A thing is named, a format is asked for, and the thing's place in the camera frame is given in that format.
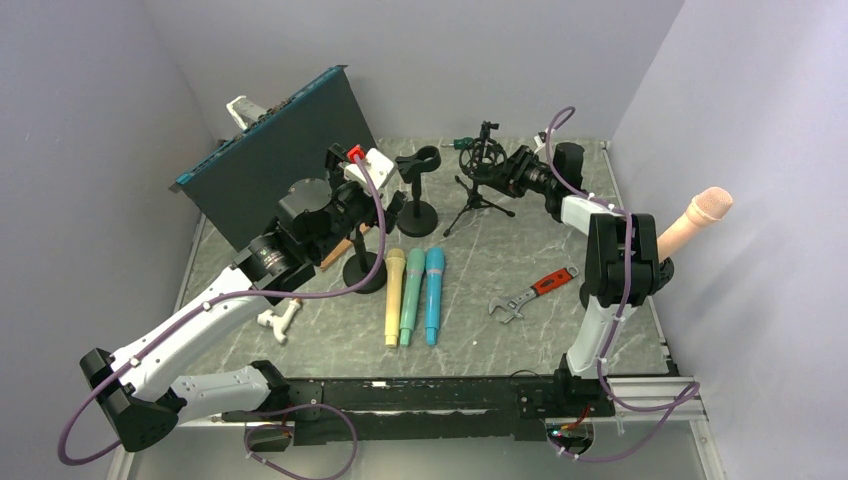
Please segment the blue microphone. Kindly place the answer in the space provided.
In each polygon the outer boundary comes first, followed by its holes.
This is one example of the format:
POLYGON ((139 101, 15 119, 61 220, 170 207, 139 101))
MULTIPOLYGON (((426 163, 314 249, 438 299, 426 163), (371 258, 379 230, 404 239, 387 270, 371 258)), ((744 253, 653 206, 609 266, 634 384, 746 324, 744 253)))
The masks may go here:
POLYGON ((437 344, 441 328, 441 300, 445 264, 444 251, 441 247, 433 247, 426 252, 425 329, 428 346, 437 344))

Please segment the teal green microphone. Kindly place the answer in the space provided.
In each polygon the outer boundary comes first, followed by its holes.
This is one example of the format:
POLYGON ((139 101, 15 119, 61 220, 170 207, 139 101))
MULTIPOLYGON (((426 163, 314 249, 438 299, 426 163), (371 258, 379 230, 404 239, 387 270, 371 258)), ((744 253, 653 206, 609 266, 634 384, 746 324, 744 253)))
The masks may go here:
POLYGON ((406 258, 403 302, 400 315, 399 345, 409 346, 416 327, 419 295, 425 270, 426 254, 421 248, 413 248, 406 258))

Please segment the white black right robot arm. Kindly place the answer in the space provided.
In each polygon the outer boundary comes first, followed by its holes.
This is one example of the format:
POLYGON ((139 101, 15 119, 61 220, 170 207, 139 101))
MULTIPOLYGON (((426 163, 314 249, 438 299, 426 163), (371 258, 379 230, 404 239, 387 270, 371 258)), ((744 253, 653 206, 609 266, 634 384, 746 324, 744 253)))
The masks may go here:
POLYGON ((607 386, 605 363, 624 322, 674 274, 674 264, 659 253, 656 224, 649 214, 629 214, 582 189, 583 147, 570 142, 554 147, 543 162, 520 146, 491 169, 492 189, 512 198, 532 191, 558 222, 587 240, 580 301, 585 315, 577 338, 559 369, 562 381, 551 388, 557 411, 574 415, 590 394, 607 386))

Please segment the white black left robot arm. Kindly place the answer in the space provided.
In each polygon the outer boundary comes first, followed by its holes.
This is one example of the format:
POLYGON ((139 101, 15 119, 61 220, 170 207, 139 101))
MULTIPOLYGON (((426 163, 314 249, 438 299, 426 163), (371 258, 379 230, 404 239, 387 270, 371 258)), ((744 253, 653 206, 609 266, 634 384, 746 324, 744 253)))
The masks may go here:
POLYGON ((295 182, 262 233, 194 300, 138 340, 80 362, 97 404, 129 452, 147 449, 176 426, 214 414, 279 417, 289 384, 267 360, 225 373, 189 375, 188 367, 243 323, 300 295, 317 268, 362 226, 393 229, 405 197, 381 190, 397 164, 377 149, 331 146, 325 174, 295 182))

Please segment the black tripod shock mount stand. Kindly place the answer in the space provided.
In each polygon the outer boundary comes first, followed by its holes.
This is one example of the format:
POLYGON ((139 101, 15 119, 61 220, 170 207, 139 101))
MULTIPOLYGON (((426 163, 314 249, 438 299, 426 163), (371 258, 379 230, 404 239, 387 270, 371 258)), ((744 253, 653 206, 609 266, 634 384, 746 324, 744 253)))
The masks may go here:
POLYGON ((458 175, 454 177, 455 181, 465 189, 467 199, 464 207, 444 230, 444 237, 448 237, 460 217, 471 210, 494 208, 510 218, 516 216, 515 212, 486 200, 479 191, 480 186, 488 185, 495 179, 499 168, 506 160, 506 150, 492 138, 492 131, 498 129, 498 123, 483 121, 479 135, 467 142, 460 150, 458 165, 461 172, 471 181, 471 186, 466 185, 458 175))

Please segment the beige yellow microphone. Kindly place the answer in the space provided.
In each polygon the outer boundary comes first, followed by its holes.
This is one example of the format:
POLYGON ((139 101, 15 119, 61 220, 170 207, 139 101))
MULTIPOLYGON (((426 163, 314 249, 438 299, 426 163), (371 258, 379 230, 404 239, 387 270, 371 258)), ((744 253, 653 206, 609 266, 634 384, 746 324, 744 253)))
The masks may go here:
POLYGON ((385 257, 387 270, 384 345, 395 348, 399 344, 402 289, 406 256, 402 249, 393 248, 385 257))

